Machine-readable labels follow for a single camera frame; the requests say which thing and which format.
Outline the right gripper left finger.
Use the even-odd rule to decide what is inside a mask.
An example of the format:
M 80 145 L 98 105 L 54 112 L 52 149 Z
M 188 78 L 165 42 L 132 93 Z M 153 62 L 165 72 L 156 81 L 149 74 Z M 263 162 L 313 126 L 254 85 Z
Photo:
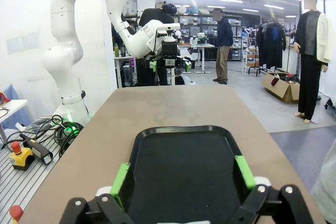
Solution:
M 123 163 L 113 185 L 101 188 L 92 200 L 70 199 L 60 223 L 134 223 L 128 214 L 134 187 L 132 167 Z

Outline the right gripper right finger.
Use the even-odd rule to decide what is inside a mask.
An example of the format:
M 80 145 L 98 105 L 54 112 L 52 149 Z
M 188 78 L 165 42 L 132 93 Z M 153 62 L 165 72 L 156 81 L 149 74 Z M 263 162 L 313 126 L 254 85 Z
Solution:
M 301 194 L 293 184 L 280 190 L 258 184 L 243 156 L 235 156 L 233 180 L 240 206 L 228 223 L 257 223 L 261 216 L 270 216 L 274 223 L 313 223 Z

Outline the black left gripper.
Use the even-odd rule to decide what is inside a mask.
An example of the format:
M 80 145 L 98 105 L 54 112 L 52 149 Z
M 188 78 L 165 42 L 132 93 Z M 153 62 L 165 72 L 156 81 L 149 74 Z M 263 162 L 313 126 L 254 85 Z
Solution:
M 160 56 L 148 55 L 145 58 L 146 68 L 157 72 L 159 68 L 182 68 L 185 72 L 190 72 L 193 60 L 190 57 L 180 58 L 180 51 L 177 42 L 162 42 Z

